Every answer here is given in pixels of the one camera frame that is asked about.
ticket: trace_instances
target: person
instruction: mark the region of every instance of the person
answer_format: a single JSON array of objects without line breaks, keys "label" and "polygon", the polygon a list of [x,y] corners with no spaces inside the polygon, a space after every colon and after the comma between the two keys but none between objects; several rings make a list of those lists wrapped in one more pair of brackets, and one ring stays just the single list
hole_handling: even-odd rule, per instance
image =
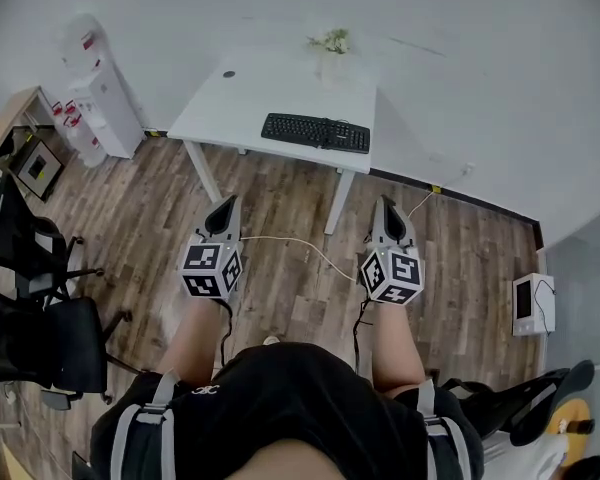
[{"label": "person", "polygon": [[[427,479],[429,438],[416,389],[425,372],[407,310],[376,307],[373,385],[341,359],[306,343],[245,349],[212,379],[222,308],[210,299],[194,300],[156,371],[139,375],[94,426],[93,468],[100,478],[110,478],[121,414],[131,404],[151,402],[162,375],[173,370],[181,379],[169,404],[179,480]],[[482,444],[458,400],[436,388],[434,412],[461,429],[469,476],[479,480]],[[132,464],[134,473],[125,470],[122,477],[160,478],[159,461],[157,476],[155,467],[146,472],[151,466],[145,452],[151,449],[125,451],[125,468]],[[436,438],[429,449],[438,479],[463,478],[457,445]]]}]

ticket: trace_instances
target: wooden floor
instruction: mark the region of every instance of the wooden floor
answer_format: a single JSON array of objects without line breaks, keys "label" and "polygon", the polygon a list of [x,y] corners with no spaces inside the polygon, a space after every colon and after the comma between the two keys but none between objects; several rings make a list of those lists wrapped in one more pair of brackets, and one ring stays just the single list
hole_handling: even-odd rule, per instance
[{"label": "wooden floor", "polygon": [[[333,236],[323,234],[338,176],[333,169],[264,154],[205,149],[220,190],[244,197],[243,236],[302,238],[342,270],[355,275],[374,201],[387,194],[409,211],[426,192],[371,176],[356,176]],[[107,321],[118,309],[133,312],[108,344],[137,367],[153,367],[187,299],[176,273],[191,225],[209,199],[182,145],[168,139],[142,144],[133,161],[109,158],[85,169],[69,155],[47,204],[28,198],[34,213],[54,220],[66,236],[86,239],[85,260],[106,269],[79,290],[95,299]],[[500,389],[533,376],[537,342],[511,336],[511,281],[536,270],[530,226],[470,204],[434,196],[413,215],[426,287],[410,305],[414,336],[427,368],[442,380],[481,380]],[[298,243],[249,240],[245,273],[232,298],[236,313],[228,356],[257,345],[271,333],[317,343],[353,363],[351,329],[364,291]],[[0,271],[0,290],[13,286]],[[373,321],[373,309],[368,320]],[[369,375],[372,329],[361,326],[361,373]],[[119,398],[131,375],[109,368],[109,391]],[[39,388],[21,384],[21,399],[8,405],[0,386],[0,418],[20,420],[22,430],[0,431],[23,466],[38,480],[66,478],[71,451],[88,457],[91,425],[106,407],[87,395],[59,413],[40,402]],[[0,448],[0,479],[7,478]]]}]

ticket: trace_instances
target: black keyboard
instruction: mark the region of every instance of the black keyboard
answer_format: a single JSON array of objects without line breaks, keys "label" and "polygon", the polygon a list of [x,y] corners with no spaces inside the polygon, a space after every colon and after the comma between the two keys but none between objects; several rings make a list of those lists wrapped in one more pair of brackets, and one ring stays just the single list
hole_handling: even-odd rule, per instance
[{"label": "black keyboard", "polygon": [[260,135],[316,148],[369,153],[369,128],[320,117],[269,114]]}]

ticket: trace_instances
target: yellow object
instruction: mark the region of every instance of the yellow object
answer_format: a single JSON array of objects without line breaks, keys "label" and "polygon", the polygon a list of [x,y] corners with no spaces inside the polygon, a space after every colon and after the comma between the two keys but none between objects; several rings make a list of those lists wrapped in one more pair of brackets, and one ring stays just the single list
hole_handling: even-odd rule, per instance
[{"label": "yellow object", "polygon": [[0,146],[9,135],[16,120],[38,97],[38,90],[39,87],[36,85],[35,87],[17,92],[9,98],[9,101],[2,108],[0,111]]},{"label": "yellow object", "polygon": [[4,443],[2,443],[2,451],[11,480],[33,480],[33,477],[20,465],[18,459],[13,456],[11,450]]},{"label": "yellow object", "polygon": [[[587,402],[581,398],[574,398],[556,409],[551,417],[546,432],[547,434],[559,434],[560,422],[563,420],[566,424],[569,424],[572,421],[590,419],[591,413],[589,412]],[[589,436],[582,434],[567,434],[567,438],[569,439],[569,451],[567,452],[567,458],[561,465],[563,468],[570,466],[584,457],[584,449],[587,446],[587,439],[589,439]]]}]

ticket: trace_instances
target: white wall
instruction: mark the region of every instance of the white wall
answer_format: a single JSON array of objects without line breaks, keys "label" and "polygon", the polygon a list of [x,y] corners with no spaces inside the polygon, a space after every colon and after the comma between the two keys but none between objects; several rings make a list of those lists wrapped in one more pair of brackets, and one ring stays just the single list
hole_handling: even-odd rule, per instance
[{"label": "white wall", "polygon": [[538,219],[553,243],[600,212],[600,0],[0,0],[0,105],[65,97],[52,32],[107,31],[147,126],[168,129],[223,52],[351,30],[380,76],[373,166]]},{"label": "white wall", "polygon": [[[547,250],[548,273],[556,279],[556,332],[547,343],[547,370],[583,359],[600,364],[600,217]],[[596,430],[587,455],[600,455],[600,371],[578,393],[589,403]]]}]

